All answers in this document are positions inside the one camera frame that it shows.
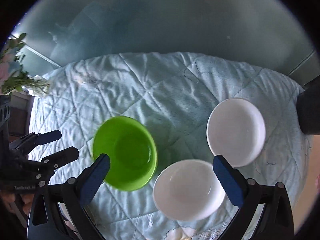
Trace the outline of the white bowl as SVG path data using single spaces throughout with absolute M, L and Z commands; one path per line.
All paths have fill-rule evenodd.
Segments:
M 265 122 L 251 102 L 226 99 L 211 112 L 206 138 L 214 156 L 223 155 L 232 167 L 243 167 L 252 163 L 263 149 Z
M 171 164 L 157 177 L 153 201 L 159 211 L 173 220 L 202 220 L 222 204 L 225 191 L 211 163 L 187 159 Z

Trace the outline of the green plastic bowl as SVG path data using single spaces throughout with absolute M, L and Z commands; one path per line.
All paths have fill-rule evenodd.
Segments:
M 135 191 L 153 177 L 158 164 L 156 144 L 140 122 L 127 116 L 106 120 L 97 130 L 92 158 L 102 153 L 110 158 L 105 182 L 121 191 Z

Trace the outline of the pink flower bouquet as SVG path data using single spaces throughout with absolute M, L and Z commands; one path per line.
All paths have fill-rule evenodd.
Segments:
M 26 33 L 22 33 L 19 37 L 9 38 L 1 50 L 1 95 L 21 91 L 30 80 L 21 64 L 24 55 L 19 54 L 25 45 L 25 37 Z

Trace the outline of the black object at table edge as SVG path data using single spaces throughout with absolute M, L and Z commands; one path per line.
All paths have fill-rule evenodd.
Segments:
M 299 94 L 296 109 L 301 131 L 307 135 L 319 135 L 319 76 Z

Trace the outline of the light blue quilted tablecloth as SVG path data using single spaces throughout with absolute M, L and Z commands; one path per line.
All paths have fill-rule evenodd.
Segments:
M 261 155 L 240 168 L 263 185 L 282 181 L 296 205 L 308 173 L 312 138 L 298 124 L 296 100 L 302 87 L 288 76 L 244 62 L 195 53 L 112 54 L 73 62 L 45 75 L 50 91 L 35 98 L 30 131 L 60 130 L 60 140 L 39 146 L 29 159 L 74 146 L 79 158 L 59 168 L 50 182 L 77 177 L 92 163 L 92 142 L 114 116 L 142 123 L 153 136 L 158 171 L 183 159 L 212 161 L 207 120 L 228 98 L 243 98 L 262 113 L 266 141 Z

